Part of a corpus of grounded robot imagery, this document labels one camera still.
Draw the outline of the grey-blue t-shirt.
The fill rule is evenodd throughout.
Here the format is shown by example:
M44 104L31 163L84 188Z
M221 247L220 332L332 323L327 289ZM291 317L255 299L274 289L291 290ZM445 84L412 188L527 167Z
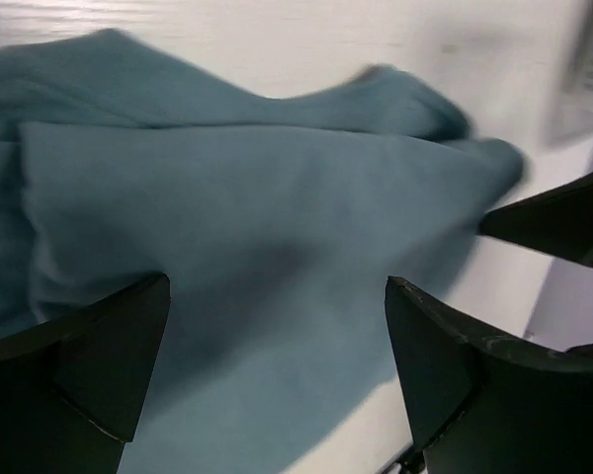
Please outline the grey-blue t-shirt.
M445 294L520 152L377 66L274 100L116 30L0 49L0 336L150 273L124 473L279 473L395 373L390 275Z

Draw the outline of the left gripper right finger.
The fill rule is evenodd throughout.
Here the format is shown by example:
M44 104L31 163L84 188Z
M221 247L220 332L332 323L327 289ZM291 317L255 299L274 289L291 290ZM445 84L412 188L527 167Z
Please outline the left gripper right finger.
M401 277L387 282L385 315L430 472L593 473L593 344L533 344Z

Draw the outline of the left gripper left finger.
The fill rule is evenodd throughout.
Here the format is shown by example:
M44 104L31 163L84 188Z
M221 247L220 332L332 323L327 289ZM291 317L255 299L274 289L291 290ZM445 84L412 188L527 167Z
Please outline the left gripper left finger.
M0 474L117 472L169 308L169 278L151 275L0 339Z

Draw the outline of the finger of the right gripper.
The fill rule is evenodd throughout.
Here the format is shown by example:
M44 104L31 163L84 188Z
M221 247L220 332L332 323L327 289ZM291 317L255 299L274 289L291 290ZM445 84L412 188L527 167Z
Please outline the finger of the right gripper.
M478 233L593 269L593 172L486 213Z

